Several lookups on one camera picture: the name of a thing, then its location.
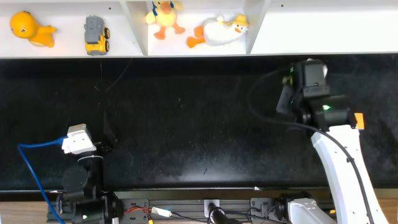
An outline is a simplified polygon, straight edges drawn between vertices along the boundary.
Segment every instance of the toy truck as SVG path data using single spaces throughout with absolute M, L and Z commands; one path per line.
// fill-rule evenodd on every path
M 109 51 L 111 33 L 105 27 L 104 20 L 98 16 L 89 16 L 85 24 L 85 42 L 88 55 L 106 55 Z

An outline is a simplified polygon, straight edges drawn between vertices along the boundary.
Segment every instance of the black surface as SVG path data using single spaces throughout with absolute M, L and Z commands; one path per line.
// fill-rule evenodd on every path
M 396 55 L 324 55 L 334 95 L 364 113 L 364 160 L 375 188 L 398 187 Z M 264 124 L 246 92 L 262 74 L 306 56 L 0 61 L 0 190 L 37 190 L 16 144 L 64 136 L 86 123 L 100 136 L 106 110 L 119 144 L 104 157 L 108 190 L 150 187 L 327 187 L 303 131 Z M 254 92 L 273 115 L 278 76 Z M 76 160 L 56 147 L 28 149 L 45 189 L 61 189 Z

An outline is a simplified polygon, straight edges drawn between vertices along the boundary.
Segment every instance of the orange duck beak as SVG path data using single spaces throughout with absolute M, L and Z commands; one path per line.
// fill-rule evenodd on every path
M 160 5 L 160 9 L 161 9 L 164 13 L 169 14 L 169 13 L 172 11 L 172 7 L 171 7 L 171 5 L 170 5 L 170 2 L 169 2 L 169 1 L 163 2 L 163 3 Z

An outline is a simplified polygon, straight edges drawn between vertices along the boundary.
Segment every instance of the blue cable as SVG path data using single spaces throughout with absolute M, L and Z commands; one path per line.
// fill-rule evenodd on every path
M 30 171 L 31 171 L 31 173 L 32 173 L 32 175 L 33 175 L 33 177 L 34 177 L 34 179 L 36 180 L 37 186 L 39 186 L 39 189 L 40 189 L 40 191 L 41 191 L 41 193 L 42 193 L 42 195 L 43 195 L 45 201 L 48 203 L 49 208 L 51 209 L 51 212 L 54 214 L 55 218 L 57 218 L 57 220 L 58 220 L 61 224 L 65 224 L 65 222 L 61 219 L 61 217 L 59 217 L 59 215 L 57 214 L 57 212 L 55 211 L 55 209 L 54 209 L 53 206 L 51 205 L 51 202 L 50 202 L 49 198 L 46 196 L 46 194 L 45 194 L 45 192 L 44 192 L 44 189 L 43 189 L 42 185 L 40 184 L 39 178 L 37 177 L 36 173 L 34 172 L 34 170 L 33 170 L 32 166 L 31 166 L 30 162 L 29 162 L 28 159 L 26 158 L 25 153 L 24 153 L 24 151 L 22 150 L 22 148 L 23 148 L 23 147 L 25 147 L 25 148 L 37 148 L 37 147 L 45 147 L 45 146 L 51 146 L 51 145 L 56 145 L 56 144 L 62 145 L 62 142 L 63 142 L 63 140 L 64 140 L 65 138 L 67 138 L 67 137 L 65 136 L 65 137 L 59 138 L 59 139 L 57 139 L 57 140 L 55 140 L 55 141 L 50 141 L 50 142 L 46 142 L 46 143 L 42 143 L 42 144 L 18 144 L 18 150 L 19 150 L 21 156 L 24 158 L 24 160 L 25 160 L 27 166 L 29 167 L 29 169 L 30 169 Z

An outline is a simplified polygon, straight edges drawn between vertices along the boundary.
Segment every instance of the wooden surface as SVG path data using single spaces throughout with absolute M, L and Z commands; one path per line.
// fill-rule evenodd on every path
M 390 224 L 398 224 L 398 199 L 379 199 L 384 215 Z M 43 224 L 46 221 L 45 202 L 0 202 L 0 224 Z

